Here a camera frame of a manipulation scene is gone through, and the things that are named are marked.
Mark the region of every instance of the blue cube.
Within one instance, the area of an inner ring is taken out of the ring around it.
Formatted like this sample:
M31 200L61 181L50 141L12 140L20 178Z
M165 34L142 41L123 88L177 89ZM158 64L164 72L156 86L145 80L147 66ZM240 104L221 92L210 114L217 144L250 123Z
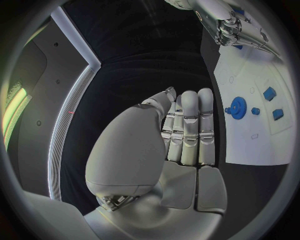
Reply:
M263 96L266 100L271 101L274 97L276 97L276 92L272 87L268 87L266 91L264 91Z
M284 111L282 109L276 109L273 111L274 120L281 119L284 116Z

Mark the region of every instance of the blue gear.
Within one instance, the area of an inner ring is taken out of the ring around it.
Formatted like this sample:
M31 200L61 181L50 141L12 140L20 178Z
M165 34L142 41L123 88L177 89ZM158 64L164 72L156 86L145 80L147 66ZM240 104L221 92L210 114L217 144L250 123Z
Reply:
M231 114L231 116L236 119L242 119L247 112L246 100L240 96L233 99L230 108L225 110L226 113Z

